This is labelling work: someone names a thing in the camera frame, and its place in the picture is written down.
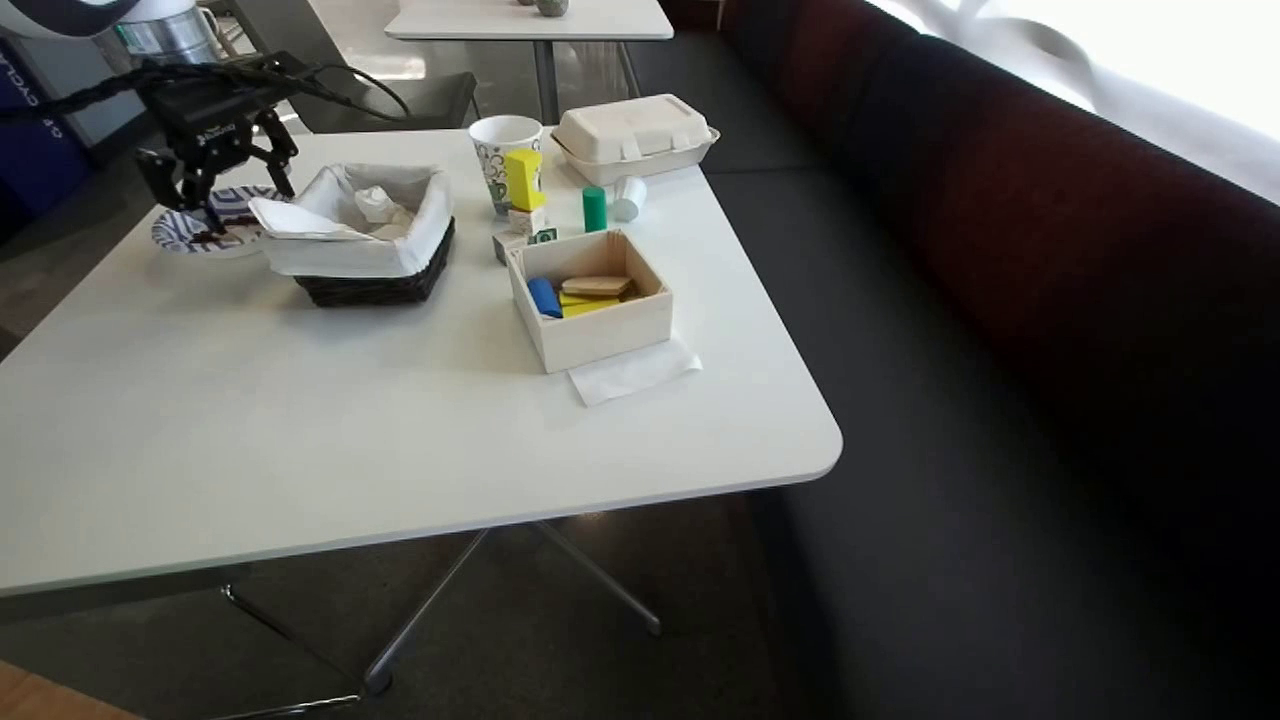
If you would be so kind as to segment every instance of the background table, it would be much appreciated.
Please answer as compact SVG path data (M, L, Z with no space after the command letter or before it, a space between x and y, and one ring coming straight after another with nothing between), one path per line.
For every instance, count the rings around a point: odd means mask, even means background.
M0 366L0 597L221 570L826 476L842 430L707 179L650 187L631 239L703 373L586 410L492 262L466 134L302 136L321 166L438 166L458 250L415 310L312 310L261 256L136 234ZM578 178L551 157L551 222Z
M389 24L402 39L531 39L531 72L545 121L560 121L555 39L671 39L658 0L567 0L565 15L539 15L516 0L402 0Z

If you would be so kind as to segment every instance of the cup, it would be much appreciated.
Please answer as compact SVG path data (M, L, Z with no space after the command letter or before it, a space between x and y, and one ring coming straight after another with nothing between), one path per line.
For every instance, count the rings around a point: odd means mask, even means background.
M538 148L545 125L531 117L485 117L469 127L472 148L480 157L480 178L487 183L487 199L495 215L512 214L512 187L506 178L506 148Z

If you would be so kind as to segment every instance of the table leg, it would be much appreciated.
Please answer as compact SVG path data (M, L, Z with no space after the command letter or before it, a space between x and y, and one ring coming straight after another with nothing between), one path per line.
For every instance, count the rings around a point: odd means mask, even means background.
M616 65L624 68L627 98L641 98L627 46L613 46L613 50L616 50Z
M531 46L531 78L538 78L538 113L545 125L560 125L560 83L555 83L555 46L538 39Z
M595 586L606 586L616 600L624 600L654 635L663 633L663 621L641 600L631 597L616 578L610 578L592 558L586 558L580 550L574 550L551 524L538 524L565 558L574 558ZM476 558L476 550L487 540L492 534L476 534L472 545L447 565L447 574L424 593L424 600L414 607L414 618L402 621L402 627L386 639L386 647L368 659L359 689L358 692L341 692L341 696L316 696L316 701L292 701L292 705L277 705L277 710L257 710L257 712L235 712L235 715L221 715L221 720L250 720L250 715L302 715L312 710L338 710L338 705L359 705L368 696L386 696L392 689L392 674L389 664L398 659L398 651L403 647L403 639L415 633L415 623L438 607L438 600L451 588L451 582L469 570L469 561ZM277 635L302 644L310 658L321 659L321 651L312 651L295 633L289 633L271 611L263 611L261 605L254 605L250 597L235 593L235 586L221 588L225 600L234 607L240 607L244 618L254 618L257 623L271 627Z
M415 611L392 633L392 639L371 658L371 664L363 667L363 692L380 696L389 689L389 664L398 659L402 644L414 635L414 627L434 611L434 605L447 593L447 586L458 582L458 574L469 570L469 561L476 558L476 550L487 540L487 534L480 534L451 565L447 574L434 586L434 593L415 605Z
M641 600L631 597L616 578L610 578L592 558L586 558L578 545L567 545L551 524L538 524L565 558L574 558L595 586L606 586L616 600L624 600L654 635L663 633L663 621Z

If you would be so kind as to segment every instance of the white box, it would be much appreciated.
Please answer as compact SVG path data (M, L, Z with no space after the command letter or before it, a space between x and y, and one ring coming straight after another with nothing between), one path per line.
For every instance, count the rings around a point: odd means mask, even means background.
M719 134L680 98L635 98L565 113L555 144L595 183L702 166Z
M545 366L565 373L631 349L663 346L671 336L671 289L654 272L641 250L624 234L567 238L551 245L529 245L507 256L516 318ZM529 280L547 277L631 277L635 296L590 318L555 322L538 312Z

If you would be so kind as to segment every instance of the dark cushion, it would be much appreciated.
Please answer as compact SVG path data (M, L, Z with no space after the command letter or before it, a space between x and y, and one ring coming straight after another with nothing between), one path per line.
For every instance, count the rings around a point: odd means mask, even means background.
M948 90L965 113L922 159L905 245L1175 558L1280 635L1280 488L1260 484L1280 474L1280 214L995 90Z
M711 183L844 430L783 493L815 715L1249 715L1160 545L835 178Z
M826 148L884 230L905 234L936 157L977 113L973 102L991 91L1004 91L1004 72L969 54L932 35L880 35L871 68L835 83Z
M808 134L829 127L842 98L857 91L870 68L915 31L861 0L808 0L797 9L788 54L777 59L782 106Z
M797 15L808 0L724 0L724 35L761 83L777 83L782 57L791 46Z

